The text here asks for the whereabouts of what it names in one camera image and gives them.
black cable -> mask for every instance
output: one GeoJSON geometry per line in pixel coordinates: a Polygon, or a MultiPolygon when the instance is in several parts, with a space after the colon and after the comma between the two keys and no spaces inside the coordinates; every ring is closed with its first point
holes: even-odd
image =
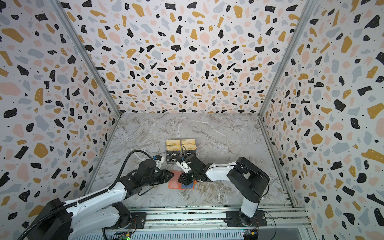
{"type": "Polygon", "coordinates": [[[273,220],[273,222],[275,223],[275,234],[274,234],[273,237],[271,238],[271,240],[272,240],[272,239],[275,238],[275,236],[276,236],[276,232],[277,232],[276,222],[275,222],[275,220],[273,219],[273,217],[271,216],[271,214],[269,214],[268,212],[265,212],[265,213],[268,214],[268,215],[271,217],[271,219],[273,220]]]}
{"type": "Polygon", "coordinates": [[[105,234],[105,227],[103,227],[103,238],[104,240],[108,240],[107,235],[105,234]]]}
{"type": "Polygon", "coordinates": [[[34,229],[36,226],[40,225],[44,220],[56,215],[58,212],[60,212],[62,210],[65,210],[67,208],[70,208],[70,207],[73,207],[76,205],[77,205],[77,202],[73,202],[71,204],[65,205],[63,207],[59,207],[59,208],[47,213],[46,215],[42,216],[41,218],[39,218],[37,221],[35,221],[31,225],[29,225],[29,227],[20,235],[20,237],[17,240],[23,240],[32,231],[32,229],[34,229]]]}
{"type": "Polygon", "coordinates": [[[121,174],[122,174],[122,171],[124,170],[124,167],[125,167],[125,165],[127,164],[127,161],[128,161],[128,159],[129,159],[129,157],[130,157],[132,154],[134,154],[135,152],[141,152],[141,153],[145,154],[147,157],[149,157],[149,159],[152,159],[152,157],[151,157],[148,153],[146,153],[146,152],[144,152],[144,151],[141,151],[141,150],[133,150],[132,152],[130,152],[130,153],[128,154],[128,156],[125,158],[125,160],[124,160],[124,162],[123,162],[123,164],[122,164],[122,166],[121,166],[121,168],[120,168],[119,174],[118,174],[118,176],[116,177],[115,181],[114,181],[114,182],[112,183],[112,185],[108,188],[109,190],[111,190],[111,189],[116,185],[116,183],[119,181],[119,179],[120,179],[120,177],[121,177],[121,174]]]}
{"type": "Polygon", "coordinates": [[[146,194],[147,192],[149,192],[149,190],[151,190],[152,188],[146,190],[143,194],[138,193],[138,195],[139,195],[139,196],[143,196],[144,194],[146,194]]]}

marble floor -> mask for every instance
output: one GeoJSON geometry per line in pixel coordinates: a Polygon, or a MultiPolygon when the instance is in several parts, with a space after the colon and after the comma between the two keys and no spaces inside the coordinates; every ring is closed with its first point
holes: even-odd
{"type": "MultiPolygon", "coordinates": [[[[196,139],[196,155],[204,163],[223,164],[239,157],[247,158],[270,177],[270,191],[261,203],[286,202],[257,114],[124,113],[91,191],[112,184],[125,157],[134,149],[151,156],[165,156],[167,139],[196,139]]],[[[132,155],[122,175],[137,169],[144,159],[143,154],[132,155]]],[[[181,171],[176,164],[164,163],[162,169],[181,171]]],[[[127,207],[212,206],[241,205],[242,200],[231,182],[216,181],[198,182],[195,189],[186,190],[169,189],[168,184],[156,185],[145,195],[134,195],[123,203],[127,207]]]]}

patterned wall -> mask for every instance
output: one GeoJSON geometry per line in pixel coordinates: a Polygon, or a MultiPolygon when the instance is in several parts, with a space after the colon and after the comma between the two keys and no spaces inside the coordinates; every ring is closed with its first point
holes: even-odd
{"type": "Polygon", "coordinates": [[[318,239],[384,239],[384,1],[321,1],[262,119],[318,239]]]}
{"type": "Polygon", "coordinates": [[[0,239],[82,196],[117,117],[45,1],[0,1],[0,239]]]}
{"type": "Polygon", "coordinates": [[[258,112],[303,0],[62,6],[123,112],[258,112]]]}

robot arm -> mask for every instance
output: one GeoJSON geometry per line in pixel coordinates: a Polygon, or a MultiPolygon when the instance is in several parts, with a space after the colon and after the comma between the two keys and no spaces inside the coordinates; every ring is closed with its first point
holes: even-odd
{"type": "Polygon", "coordinates": [[[213,182],[218,180],[231,181],[243,195],[243,204],[239,218],[246,226],[255,221],[255,212],[268,187],[269,177],[248,159],[240,157],[229,164],[204,164],[195,155],[182,158],[177,162],[184,173],[179,177],[179,183],[191,184],[194,180],[213,182]]]}
{"type": "Polygon", "coordinates": [[[45,219],[35,228],[20,236],[29,240],[73,240],[97,229],[133,225],[132,215],[121,203],[122,200],[140,193],[143,186],[168,182],[174,174],[160,170],[164,158],[156,155],[139,164],[138,169],[118,179],[111,188],[105,187],[77,199],[61,202],[54,199],[47,203],[31,226],[40,218],[62,208],[57,214],[45,219]]]}

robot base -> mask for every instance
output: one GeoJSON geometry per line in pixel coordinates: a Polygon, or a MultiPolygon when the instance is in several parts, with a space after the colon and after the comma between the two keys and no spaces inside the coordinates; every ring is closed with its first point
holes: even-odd
{"type": "MultiPolygon", "coordinates": [[[[224,220],[227,223],[228,227],[240,227],[244,226],[240,218],[240,211],[226,211],[226,219],[224,220]]],[[[252,222],[248,227],[257,227],[257,221],[259,222],[260,227],[265,227],[267,225],[264,211],[257,210],[252,219],[248,219],[252,222]]]]}

